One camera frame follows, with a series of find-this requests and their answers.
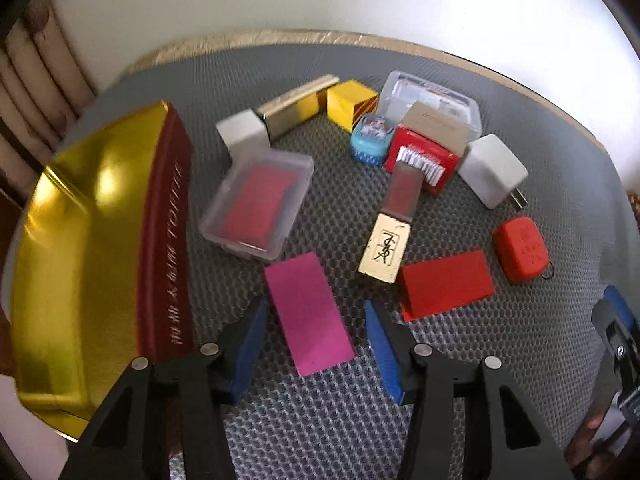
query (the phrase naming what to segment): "white block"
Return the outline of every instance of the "white block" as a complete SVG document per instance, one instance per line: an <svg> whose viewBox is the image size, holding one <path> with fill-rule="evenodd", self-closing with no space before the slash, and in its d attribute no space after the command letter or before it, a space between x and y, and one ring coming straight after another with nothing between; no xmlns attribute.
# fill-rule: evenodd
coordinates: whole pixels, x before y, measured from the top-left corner
<svg viewBox="0 0 640 480"><path fill-rule="evenodd" d="M527 168L494 134L469 143L458 174L482 203L494 209L529 175Z"/></svg>
<svg viewBox="0 0 640 480"><path fill-rule="evenodd" d="M270 147L267 127L253 110L244 110L227 117L216 123L216 129L225 141L234 162L256 148Z"/></svg>

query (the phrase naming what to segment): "transparent plastic case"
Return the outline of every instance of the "transparent plastic case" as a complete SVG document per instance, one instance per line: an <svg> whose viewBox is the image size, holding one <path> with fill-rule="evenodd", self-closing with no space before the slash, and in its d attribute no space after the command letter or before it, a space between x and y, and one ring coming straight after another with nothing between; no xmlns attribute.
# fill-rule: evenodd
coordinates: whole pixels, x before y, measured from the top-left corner
<svg viewBox="0 0 640 480"><path fill-rule="evenodd" d="M258 150L233 164L200 221L200 233L225 251L276 260L314 172L302 153Z"/></svg>
<svg viewBox="0 0 640 480"><path fill-rule="evenodd" d="M468 142L482 136L480 108L473 99L398 70L394 70L386 78L385 86L380 92L380 102L376 113L400 123L416 101L468 124L470 127Z"/></svg>

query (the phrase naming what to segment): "light blue container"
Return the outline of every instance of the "light blue container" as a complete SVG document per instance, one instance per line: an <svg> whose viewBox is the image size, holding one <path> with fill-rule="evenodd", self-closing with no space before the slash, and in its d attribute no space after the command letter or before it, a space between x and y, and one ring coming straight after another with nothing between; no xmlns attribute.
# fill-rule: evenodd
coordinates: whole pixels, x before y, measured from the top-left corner
<svg viewBox="0 0 640 480"><path fill-rule="evenodd" d="M376 114L364 114L351 134L351 155L365 164L380 166L386 159L396 125Z"/></svg>

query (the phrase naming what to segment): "gray tabletop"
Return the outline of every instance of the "gray tabletop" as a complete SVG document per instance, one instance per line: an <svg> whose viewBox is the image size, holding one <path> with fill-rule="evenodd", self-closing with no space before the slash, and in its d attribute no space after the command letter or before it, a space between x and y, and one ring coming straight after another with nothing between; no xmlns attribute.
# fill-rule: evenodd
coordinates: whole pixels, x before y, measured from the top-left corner
<svg viewBox="0 0 640 480"><path fill-rule="evenodd" d="M420 197L404 262L481 249L495 295L410 324L417 338L450 356L478 362L496 354L542 414L560 446L567 444L589 403L604 346L591 308L614 283L638 298L638 228L609 157L548 107L491 79L435 60L375 48L279 45L239 48L158 66L128 76L100 97L64 145L156 100L175 106L194 145L188 252L196 340L215 338L262 293L263 264L224 253L198 233L198 219L230 158L215 123L333 73L382 89L403 70L478 101L485 133L500 137L529 170L522 186L555 265L555 277L512 285L492 248L492 233L516 213L482 206L455 175L438 198ZM239 478L395 478L410 418L386 395L367 343L364 303L373 292L356 282L356 268L382 201L388 174L350 157L349 135L318 116L283 137L276 148L308 153L316 171L284 251L315 251L324 266L356 358L298 377L275 315L252 387L225 413ZM8 303L9 258L2 303ZM399 320L398 298L380 299ZM462 471L463 401L455 403L452 474ZM173 475L183 472L172 462Z"/></svg>

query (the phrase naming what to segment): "small red box with barcode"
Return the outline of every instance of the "small red box with barcode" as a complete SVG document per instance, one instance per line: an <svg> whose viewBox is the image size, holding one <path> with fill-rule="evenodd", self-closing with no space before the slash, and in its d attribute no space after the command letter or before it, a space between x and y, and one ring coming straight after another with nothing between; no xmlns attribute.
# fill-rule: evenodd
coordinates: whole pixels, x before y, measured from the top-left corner
<svg viewBox="0 0 640 480"><path fill-rule="evenodd" d="M526 216L498 227L494 246L502 270L512 283L533 280L549 265L549 253L538 226Z"/></svg>
<svg viewBox="0 0 640 480"><path fill-rule="evenodd" d="M402 160L409 166L421 170L424 173L422 188L436 195L442 191L456 171L460 157L399 124L389 148L385 169L392 172L396 160Z"/></svg>

